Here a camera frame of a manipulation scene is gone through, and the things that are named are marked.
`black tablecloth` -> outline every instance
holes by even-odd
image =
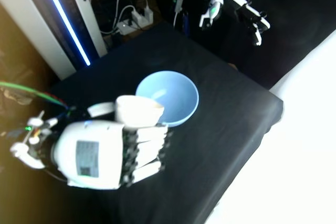
[[[52,93],[68,104],[88,107],[134,94],[143,78],[161,70],[194,81],[198,109],[173,129],[165,171],[130,188],[81,189],[77,193],[90,194],[95,205],[86,214],[99,211],[96,215],[109,223],[204,223],[263,135],[280,119],[281,100],[166,23],[59,83]]]

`white backdrop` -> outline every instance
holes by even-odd
[[[207,224],[336,223],[336,31],[271,92],[282,119]]]

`black backdrop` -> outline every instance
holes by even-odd
[[[336,29],[336,0],[252,0],[268,13],[271,29],[253,47],[242,24],[222,15],[210,31],[198,29],[202,0],[186,0],[191,38],[266,88],[302,60]]]

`blue bowl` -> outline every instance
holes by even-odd
[[[187,121],[196,111],[200,100],[196,85],[187,76],[173,71],[160,71],[147,76],[136,90],[136,95],[151,98],[164,106],[159,123],[168,127]]]

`robotic arm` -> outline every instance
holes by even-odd
[[[239,22],[246,25],[255,46],[261,45],[261,33],[270,28],[270,23],[265,20],[266,13],[256,11],[246,0],[210,0],[206,13],[201,16],[199,27],[210,28],[213,21],[220,17],[222,9],[229,14],[233,13]]]
[[[154,101],[140,99],[142,103],[137,105],[141,105],[147,114],[154,111],[158,120],[163,107],[158,110]],[[148,107],[151,103],[157,106],[155,110]],[[58,169],[69,186],[90,189],[130,186],[164,168],[162,159],[169,146],[170,134],[166,126],[156,124],[157,120],[150,122],[141,118],[130,103],[123,106],[128,114],[121,115],[117,109],[118,122],[75,122],[66,126],[60,136],[51,129],[61,119],[43,121],[41,113],[29,119],[29,131],[24,140],[14,143],[10,151],[33,169]]]

